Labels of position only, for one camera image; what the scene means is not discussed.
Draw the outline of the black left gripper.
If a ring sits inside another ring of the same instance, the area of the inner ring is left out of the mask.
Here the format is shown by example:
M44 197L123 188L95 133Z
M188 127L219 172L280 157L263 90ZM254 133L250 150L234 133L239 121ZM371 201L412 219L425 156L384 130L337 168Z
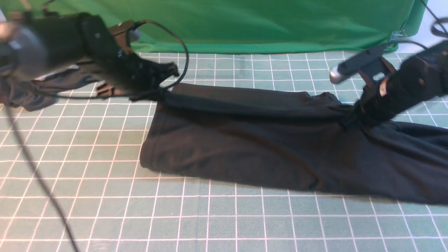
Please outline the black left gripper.
M138 26L147 21L136 21ZM165 92L161 83L170 77L179 77L174 62L157 63L138 56L131 46L118 44L97 15L86 16L80 30L87 47L87 63L92 73L105 84L98 88L98 96L128 96L131 100L158 99Z

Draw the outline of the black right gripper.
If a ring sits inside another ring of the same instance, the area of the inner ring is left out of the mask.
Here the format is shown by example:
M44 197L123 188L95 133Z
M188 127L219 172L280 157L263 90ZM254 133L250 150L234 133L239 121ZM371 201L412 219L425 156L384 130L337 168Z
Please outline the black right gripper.
M378 126L438 96L438 54L420 52L406 59L398 70L382 60L387 67L386 75L379 73L370 79L360 74L365 88L345 117L345 128Z

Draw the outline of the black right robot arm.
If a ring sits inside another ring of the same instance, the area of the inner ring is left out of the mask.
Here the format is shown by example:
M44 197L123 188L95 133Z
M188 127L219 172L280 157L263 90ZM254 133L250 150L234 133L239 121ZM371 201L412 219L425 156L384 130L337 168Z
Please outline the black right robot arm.
M397 70L384 57L385 46L369 48L343 62L338 73L358 73L365 82L363 94L341 122L375 127L398 114L447 94L447 41L404 60Z

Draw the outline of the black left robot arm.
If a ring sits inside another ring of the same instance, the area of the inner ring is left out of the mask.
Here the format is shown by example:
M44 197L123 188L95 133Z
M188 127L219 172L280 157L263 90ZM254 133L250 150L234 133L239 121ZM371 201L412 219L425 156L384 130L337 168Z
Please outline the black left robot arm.
M77 65L105 84L96 99L126 97L131 101L155 100L185 76L175 63L142 59L130 46L137 28L155 21L128 20L107 27L98 15L51 13L35 19L31 13L17 14L1 23L1 77L5 81L32 81Z

